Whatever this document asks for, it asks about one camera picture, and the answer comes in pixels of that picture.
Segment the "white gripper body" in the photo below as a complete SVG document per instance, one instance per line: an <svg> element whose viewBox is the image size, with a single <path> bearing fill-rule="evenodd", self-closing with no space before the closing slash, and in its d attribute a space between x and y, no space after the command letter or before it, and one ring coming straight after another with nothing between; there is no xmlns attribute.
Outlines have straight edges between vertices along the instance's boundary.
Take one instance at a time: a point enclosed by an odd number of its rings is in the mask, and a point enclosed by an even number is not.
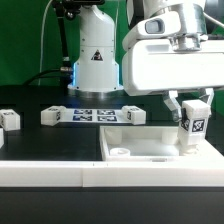
<svg viewBox="0 0 224 224"><path fill-rule="evenodd" d="M224 87L224 41L202 43L199 52L174 52L168 41L139 41L123 57L130 96L169 90Z"/></svg>

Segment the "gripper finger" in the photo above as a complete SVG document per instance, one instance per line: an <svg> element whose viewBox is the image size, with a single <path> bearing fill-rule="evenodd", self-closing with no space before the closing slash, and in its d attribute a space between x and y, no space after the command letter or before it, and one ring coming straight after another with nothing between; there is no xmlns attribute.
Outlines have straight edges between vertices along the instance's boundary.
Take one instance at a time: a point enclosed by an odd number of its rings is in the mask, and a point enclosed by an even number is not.
<svg viewBox="0 0 224 224"><path fill-rule="evenodd" d="M214 90L212 88L201 88L199 90L199 99L203 107L208 107L212 104L214 98Z"/></svg>
<svg viewBox="0 0 224 224"><path fill-rule="evenodd" d="M165 91L163 101L168 109L172 112L174 122L179 122L182 119L182 108L177 101L178 92L176 90Z"/></svg>

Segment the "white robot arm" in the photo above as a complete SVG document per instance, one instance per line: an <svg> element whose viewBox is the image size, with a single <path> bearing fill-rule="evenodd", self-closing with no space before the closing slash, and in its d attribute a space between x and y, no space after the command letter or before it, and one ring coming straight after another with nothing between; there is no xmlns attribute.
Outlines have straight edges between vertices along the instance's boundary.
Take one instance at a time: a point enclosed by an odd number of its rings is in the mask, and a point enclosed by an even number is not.
<svg viewBox="0 0 224 224"><path fill-rule="evenodd" d="M127 0L129 32L125 55L115 61L115 23L97 6L80 15L80 54L69 93L105 97L118 91L130 96L162 94L175 119L181 118L179 92L198 90L204 102L224 88L224 40L207 34L208 0Z"/></svg>

